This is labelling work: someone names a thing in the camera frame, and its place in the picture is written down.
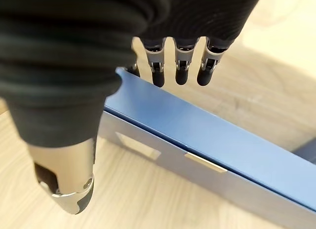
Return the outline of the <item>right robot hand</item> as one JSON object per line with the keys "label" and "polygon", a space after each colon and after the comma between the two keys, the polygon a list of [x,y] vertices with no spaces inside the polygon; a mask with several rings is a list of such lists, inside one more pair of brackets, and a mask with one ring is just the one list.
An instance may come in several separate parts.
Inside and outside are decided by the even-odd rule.
{"label": "right robot hand", "polygon": [[197,75],[205,86],[258,1],[0,0],[0,96],[39,185],[70,214],[89,204],[103,106],[122,82],[116,68],[139,74],[133,38],[162,87],[165,39],[174,39],[182,85],[205,37]]}

